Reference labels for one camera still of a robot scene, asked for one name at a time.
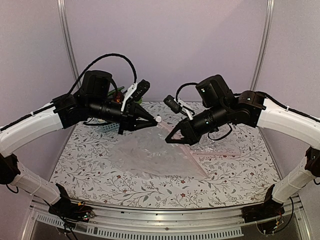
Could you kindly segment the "white daikon radish toy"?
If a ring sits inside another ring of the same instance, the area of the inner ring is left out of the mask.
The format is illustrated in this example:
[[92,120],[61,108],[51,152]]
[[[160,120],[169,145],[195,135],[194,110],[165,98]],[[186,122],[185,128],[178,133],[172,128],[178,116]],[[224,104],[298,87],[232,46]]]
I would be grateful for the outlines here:
[[143,102],[143,99],[141,98],[140,100],[136,101],[137,104],[141,104]]

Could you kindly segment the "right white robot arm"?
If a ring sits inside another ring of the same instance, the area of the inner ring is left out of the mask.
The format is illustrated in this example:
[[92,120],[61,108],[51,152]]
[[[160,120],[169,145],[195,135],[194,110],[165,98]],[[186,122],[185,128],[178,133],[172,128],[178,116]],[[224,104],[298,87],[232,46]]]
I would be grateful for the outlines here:
[[193,84],[206,108],[181,120],[165,138],[168,144],[197,144],[223,125],[270,129],[309,145],[300,164],[268,188],[258,213],[269,218],[293,194],[320,176],[320,120],[285,106],[262,91],[233,93],[219,74]]

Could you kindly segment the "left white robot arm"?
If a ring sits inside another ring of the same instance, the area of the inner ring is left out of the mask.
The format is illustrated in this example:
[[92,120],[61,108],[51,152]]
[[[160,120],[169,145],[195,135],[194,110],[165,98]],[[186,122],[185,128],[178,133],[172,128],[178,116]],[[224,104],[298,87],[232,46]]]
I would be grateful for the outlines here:
[[112,75],[101,70],[85,72],[81,87],[74,94],[54,98],[38,109],[0,129],[0,183],[11,185],[37,196],[63,216],[74,213],[74,205],[63,186],[52,184],[31,172],[18,161],[14,152],[22,146],[55,131],[67,129],[89,118],[119,125],[118,134],[155,127],[161,117],[152,116],[138,100],[149,90],[150,83],[133,83],[124,97],[108,95],[110,86],[117,89]]

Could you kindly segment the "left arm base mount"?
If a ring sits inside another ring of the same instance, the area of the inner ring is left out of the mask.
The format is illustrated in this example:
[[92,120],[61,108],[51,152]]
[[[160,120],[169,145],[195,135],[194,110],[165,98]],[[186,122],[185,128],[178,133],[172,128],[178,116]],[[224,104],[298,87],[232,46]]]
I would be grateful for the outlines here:
[[60,199],[54,204],[49,204],[48,212],[50,214],[72,222],[88,222],[89,219],[95,216],[92,207],[86,205],[84,201],[72,203],[65,188],[58,183],[55,185],[59,190]]

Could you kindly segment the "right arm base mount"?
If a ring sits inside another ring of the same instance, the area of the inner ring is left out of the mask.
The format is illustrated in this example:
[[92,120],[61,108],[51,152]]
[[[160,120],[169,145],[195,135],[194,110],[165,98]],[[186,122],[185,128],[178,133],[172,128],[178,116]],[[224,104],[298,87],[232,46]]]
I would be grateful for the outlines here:
[[245,223],[265,220],[272,217],[280,217],[280,220],[270,220],[257,224],[258,230],[264,235],[274,234],[285,213],[283,203],[272,200],[272,191],[275,185],[270,186],[262,203],[241,208],[241,217]]

